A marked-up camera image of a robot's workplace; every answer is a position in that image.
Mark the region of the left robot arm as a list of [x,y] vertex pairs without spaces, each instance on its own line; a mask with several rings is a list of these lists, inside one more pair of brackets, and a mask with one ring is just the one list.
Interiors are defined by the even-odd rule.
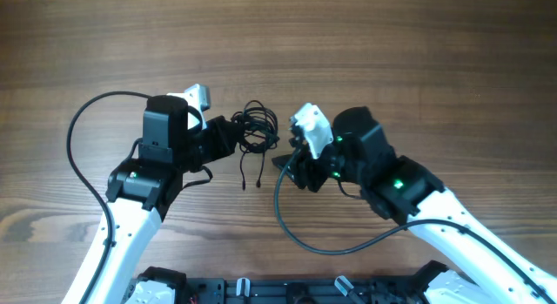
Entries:
[[181,97],[147,97],[143,135],[112,171],[103,214],[66,303],[119,303],[147,245],[175,198],[183,176],[233,154],[243,126],[219,116],[190,126],[202,115]]

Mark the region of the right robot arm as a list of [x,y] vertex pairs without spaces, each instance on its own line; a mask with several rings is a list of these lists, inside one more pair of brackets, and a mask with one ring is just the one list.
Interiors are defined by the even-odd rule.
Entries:
[[554,303],[556,279],[483,226],[423,165],[399,156],[365,106],[329,121],[311,103],[290,118],[293,152],[272,163],[281,179],[317,192],[328,180],[359,186],[359,198],[385,220],[443,253],[457,271],[432,261],[408,282],[415,303]]

